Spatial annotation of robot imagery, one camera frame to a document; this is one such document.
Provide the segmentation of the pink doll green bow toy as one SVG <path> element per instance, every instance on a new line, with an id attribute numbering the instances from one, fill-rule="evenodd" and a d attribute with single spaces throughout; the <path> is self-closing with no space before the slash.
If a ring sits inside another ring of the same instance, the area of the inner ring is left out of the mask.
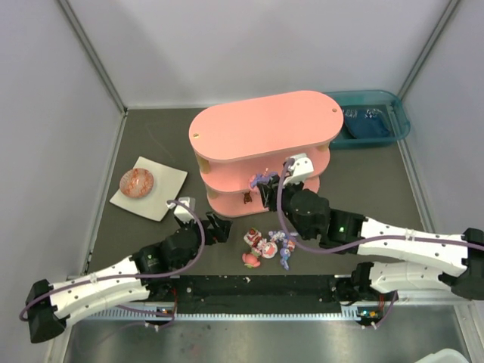
<path id="1" fill-rule="evenodd" d="M 247 268 L 258 268 L 261 264 L 259 257 L 252 253 L 244 253 L 242 255 L 242 260 Z"/>

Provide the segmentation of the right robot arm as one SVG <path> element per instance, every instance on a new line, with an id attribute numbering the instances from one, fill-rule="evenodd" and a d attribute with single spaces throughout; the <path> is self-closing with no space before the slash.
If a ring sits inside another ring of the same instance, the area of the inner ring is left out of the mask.
<path id="1" fill-rule="evenodd" d="M 450 290 L 465 299 L 483 298 L 483 232 L 431 234 L 385 224 L 340 209 L 328 199 L 288 183 L 278 174 L 252 181 L 262 205 L 278 214 L 282 228 L 291 224 L 292 241 L 317 254 L 352 253 L 392 258 L 390 264 L 363 262 L 350 278 L 359 293 L 395 290 Z"/>

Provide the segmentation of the red strawberry cake toy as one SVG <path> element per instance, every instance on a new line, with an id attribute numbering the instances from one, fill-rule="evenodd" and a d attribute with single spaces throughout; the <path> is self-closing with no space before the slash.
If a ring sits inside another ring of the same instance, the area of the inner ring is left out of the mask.
<path id="1" fill-rule="evenodd" d="M 256 248 L 259 242 L 262 239 L 262 233 L 255 229 L 251 228 L 245 235 L 244 235 L 244 242 L 248 244 L 251 248 Z"/>

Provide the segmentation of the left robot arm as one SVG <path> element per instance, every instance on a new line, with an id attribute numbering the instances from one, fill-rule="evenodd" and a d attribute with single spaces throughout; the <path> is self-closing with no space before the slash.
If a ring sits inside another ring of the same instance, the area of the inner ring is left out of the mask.
<path id="1" fill-rule="evenodd" d="M 20 314 L 31 343 L 52 340 L 97 312 L 162 293 L 170 277 L 196 261 L 201 247 L 226 242 L 232 225 L 213 212 L 205 219 L 177 223 L 178 230 L 164 240 L 108 268 L 56 284 L 46 279 L 35 282 Z"/>

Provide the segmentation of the purple bunny head toy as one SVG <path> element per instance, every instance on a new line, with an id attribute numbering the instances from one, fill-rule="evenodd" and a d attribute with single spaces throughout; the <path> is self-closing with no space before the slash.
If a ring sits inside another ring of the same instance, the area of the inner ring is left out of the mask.
<path id="1" fill-rule="evenodd" d="M 265 169 L 262 173 L 256 173 L 252 175 L 249 179 L 249 187 L 250 189 L 255 189 L 258 183 L 267 183 L 270 179 L 277 175 L 277 172 L 269 171 L 268 168 Z"/>

